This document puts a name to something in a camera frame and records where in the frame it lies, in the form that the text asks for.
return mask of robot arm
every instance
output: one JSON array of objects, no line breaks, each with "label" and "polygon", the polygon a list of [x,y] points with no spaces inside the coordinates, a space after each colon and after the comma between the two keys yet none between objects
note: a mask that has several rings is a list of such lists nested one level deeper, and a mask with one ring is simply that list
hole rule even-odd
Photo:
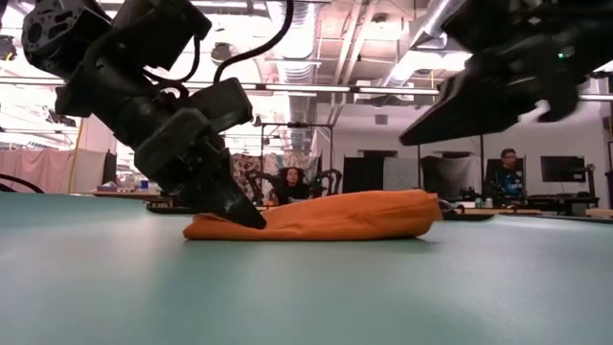
[{"label": "robot arm", "polygon": [[470,53],[465,70],[400,136],[404,145],[503,131],[547,101],[539,121],[578,106],[577,85],[613,59],[613,1],[466,0],[442,26]]},{"label": "robot arm", "polygon": [[[222,66],[274,47],[289,29],[293,1],[286,12],[269,42]],[[211,28],[189,0],[126,0],[112,20],[94,0],[40,0],[24,19],[22,44],[31,65],[66,81],[57,89],[57,114],[95,114],[134,150],[142,174],[196,212],[263,228],[265,220],[231,175],[219,135],[252,120],[239,81],[219,81],[221,68],[211,87],[190,95],[182,85],[195,73],[200,41]],[[170,70],[192,39],[195,58],[185,78],[166,80],[145,69]]]}]

